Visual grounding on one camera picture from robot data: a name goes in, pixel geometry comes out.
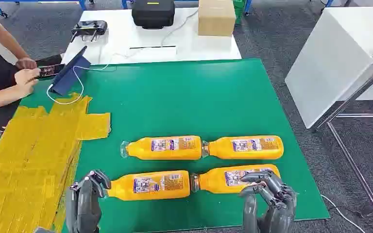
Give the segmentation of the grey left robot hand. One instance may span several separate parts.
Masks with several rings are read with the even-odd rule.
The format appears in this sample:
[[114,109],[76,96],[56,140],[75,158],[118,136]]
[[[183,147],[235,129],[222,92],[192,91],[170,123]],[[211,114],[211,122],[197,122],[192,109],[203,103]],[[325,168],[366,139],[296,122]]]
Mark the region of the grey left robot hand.
[[66,226],[70,233],[98,233],[102,211],[99,199],[107,196],[111,180],[99,169],[91,170],[66,192]]

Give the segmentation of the person's right hand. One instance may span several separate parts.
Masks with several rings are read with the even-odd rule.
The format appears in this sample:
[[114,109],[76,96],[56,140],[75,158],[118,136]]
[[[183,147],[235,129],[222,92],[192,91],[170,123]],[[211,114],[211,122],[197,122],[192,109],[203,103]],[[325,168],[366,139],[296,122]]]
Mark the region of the person's right hand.
[[38,77],[40,75],[40,69],[22,69],[18,71],[14,77],[16,81],[16,94],[19,98],[24,98],[30,95],[34,86],[39,82]]

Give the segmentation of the person's left hand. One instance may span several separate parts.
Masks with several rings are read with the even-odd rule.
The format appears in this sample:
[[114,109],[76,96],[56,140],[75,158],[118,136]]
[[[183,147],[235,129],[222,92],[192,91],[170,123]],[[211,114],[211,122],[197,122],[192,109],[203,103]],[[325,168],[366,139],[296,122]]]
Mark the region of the person's left hand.
[[16,63],[16,67],[19,69],[35,69],[37,68],[37,63],[35,60],[29,58],[29,57],[24,57],[20,58]]

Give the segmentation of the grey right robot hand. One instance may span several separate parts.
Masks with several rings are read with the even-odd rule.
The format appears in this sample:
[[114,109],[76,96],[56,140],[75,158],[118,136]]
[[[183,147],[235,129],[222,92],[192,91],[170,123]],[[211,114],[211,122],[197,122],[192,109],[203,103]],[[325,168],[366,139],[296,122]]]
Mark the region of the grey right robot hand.
[[[271,170],[247,173],[240,180],[251,184],[239,194],[245,198],[242,224],[244,232],[289,233],[294,222],[297,193]],[[256,215],[256,194],[268,205],[261,218]]]

